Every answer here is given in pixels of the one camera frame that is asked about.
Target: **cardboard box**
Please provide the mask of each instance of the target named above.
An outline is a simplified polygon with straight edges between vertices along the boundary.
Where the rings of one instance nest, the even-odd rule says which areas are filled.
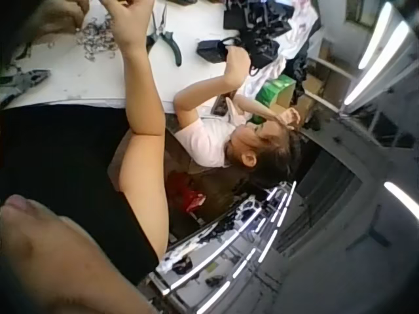
[[[302,83],[302,85],[305,90],[318,95],[321,93],[324,83],[318,78],[307,74],[307,79]],[[270,105],[270,109],[278,114],[281,114],[287,110],[293,97],[294,88],[295,85],[293,85],[292,88],[284,90],[280,95],[278,95],[277,100]],[[301,117],[299,126],[302,126],[306,122],[306,119],[308,116],[310,116],[311,110],[315,103],[316,102],[313,99],[305,95],[299,98],[297,104],[293,107],[299,112]]]
[[[295,83],[295,80],[287,75],[281,75],[276,80],[267,81],[259,93],[257,93],[256,100],[274,112],[281,113],[289,108],[294,94]],[[252,122],[260,124],[264,122],[264,119],[253,115]]]

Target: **black sleeve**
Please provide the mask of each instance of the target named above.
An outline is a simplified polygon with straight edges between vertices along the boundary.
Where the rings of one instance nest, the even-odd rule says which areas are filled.
[[[2,1],[0,4],[0,74],[21,44],[20,30],[44,0]]]

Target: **white cloth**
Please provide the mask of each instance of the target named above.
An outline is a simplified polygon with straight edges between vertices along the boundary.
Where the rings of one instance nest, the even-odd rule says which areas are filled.
[[[271,64],[260,69],[254,77],[248,76],[242,87],[238,89],[237,94],[246,96],[250,99],[255,99],[263,84],[267,80],[277,79],[285,69],[286,64],[287,60],[283,56],[279,56]]]
[[[203,167],[226,167],[225,144],[237,126],[246,124],[246,116],[237,113],[227,101],[228,120],[199,118],[175,134],[189,156]]]
[[[293,17],[288,20],[292,30],[275,39],[280,44],[278,54],[288,60],[295,58],[319,18],[310,0],[292,1],[295,11]]]
[[[277,37],[275,41],[280,44],[278,58],[268,64],[254,76],[248,76],[238,94],[255,99],[259,90],[267,80],[277,79],[287,63],[287,59],[293,59],[306,42],[310,31],[318,19],[318,14],[310,0],[287,0],[280,1],[287,5],[293,5],[294,15],[288,20],[292,30]]]

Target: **black fabric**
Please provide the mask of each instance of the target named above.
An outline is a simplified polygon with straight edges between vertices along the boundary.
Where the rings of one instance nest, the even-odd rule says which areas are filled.
[[[2,1],[0,5],[0,73],[24,40],[20,30],[44,0]]]
[[[37,200],[72,218],[138,283],[158,260],[107,174],[128,130],[123,109],[43,105],[1,112],[0,200]]]

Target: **ceiling light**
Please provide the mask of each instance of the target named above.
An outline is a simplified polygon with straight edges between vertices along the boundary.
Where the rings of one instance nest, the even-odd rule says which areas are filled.
[[[230,286],[231,282],[227,281],[197,312],[196,314],[203,314],[207,309],[210,308],[211,305],[215,303],[219,299],[220,296],[227,290]]]
[[[403,41],[405,41],[409,33],[409,26],[405,21],[400,22],[396,27],[388,43],[383,51],[374,62],[373,66],[368,70],[367,74],[361,79],[358,85],[352,90],[350,95],[345,99],[345,105],[351,104],[361,93],[368,87],[368,85],[380,74],[381,70],[393,58],[395,53],[399,50]]]
[[[243,226],[238,230],[238,232],[235,232],[227,241],[223,243],[217,250],[214,251],[211,255],[209,255],[201,264],[199,264],[197,267],[195,267],[193,270],[188,272],[185,276],[180,278],[178,281],[176,281],[174,284],[170,286],[170,290],[176,289],[178,286],[182,285],[185,281],[193,277],[195,274],[197,274],[199,271],[201,271],[205,266],[208,265],[214,258],[218,256],[221,252],[223,252],[242,232],[249,226],[249,224],[255,220],[256,216],[261,212],[261,208],[257,209],[256,212],[254,212],[253,215],[250,216],[250,218],[243,224]]]
[[[274,216],[272,216],[271,222],[274,222],[276,219],[276,216],[278,216],[278,210],[275,211]]]
[[[277,231],[277,230],[275,230],[275,231],[274,231],[274,233],[270,236],[270,239],[269,239],[269,241],[268,241],[268,244],[266,244],[266,246],[265,246],[265,247],[264,247],[264,249],[263,249],[263,252],[262,252],[261,256],[260,256],[260,257],[259,257],[259,259],[258,259],[258,262],[259,262],[259,263],[263,262],[263,260],[264,260],[264,258],[265,258],[265,256],[266,256],[266,254],[268,254],[269,248],[270,248],[270,246],[273,244],[273,242],[274,242],[275,237],[276,237],[276,235],[277,235],[277,234],[278,234],[278,231]]]
[[[233,279],[237,278],[237,276],[239,276],[239,274],[242,272],[244,266],[246,266],[247,264],[247,260],[244,260],[240,266],[237,268],[237,270],[233,273]]]
[[[291,198],[292,198],[292,196],[293,196],[293,193],[294,193],[294,190],[295,190],[295,187],[296,187],[296,186],[297,186],[297,182],[296,182],[296,181],[294,181],[293,186],[291,187],[291,191],[290,191],[289,196],[288,196],[287,203],[285,204],[285,207],[288,207],[289,202],[291,201]]]
[[[246,260],[249,261],[250,258],[253,256],[253,254],[255,254],[255,252],[256,252],[256,249],[255,248],[252,248],[252,250],[250,251],[249,255],[246,257]]]
[[[380,16],[378,17],[377,24],[375,25],[373,36],[371,37],[368,48],[366,49],[364,56],[358,65],[358,69],[366,68],[371,58],[373,57],[373,54],[381,41],[384,31],[387,28],[388,21],[390,20],[390,16],[392,14],[392,8],[393,6],[390,2],[386,2],[386,4],[383,6],[380,12]]]
[[[284,203],[284,201],[285,201],[285,199],[286,199],[286,198],[287,198],[287,193],[285,193],[285,194],[283,195],[280,205],[278,206],[278,208],[276,209],[276,211],[275,211],[275,213],[274,213],[274,216],[273,216],[273,217],[272,217],[272,219],[270,220],[271,222],[274,222],[274,221],[275,221],[275,219],[276,219],[276,217],[278,216],[278,213],[280,212],[280,209],[282,208],[282,205],[283,205],[283,203]]]
[[[406,193],[404,193],[397,185],[391,182],[384,183],[384,186],[389,190],[396,198],[407,207],[409,211],[419,219],[419,205]]]
[[[282,213],[281,213],[281,217],[278,221],[278,224],[276,225],[277,228],[279,228],[282,225],[283,219],[285,218],[285,214],[287,213],[288,207],[286,207]]]
[[[278,191],[278,188],[273,189],[273,191],[268,195],[266,200],[270,201],[270,199],[274,197],[276,191]]]
[[[259,225],[257,226],[255,233],[257,234],[259,231],[261,231],[263,224],[265,223],[266,218],[262,219],[261,222],[259,223]]]

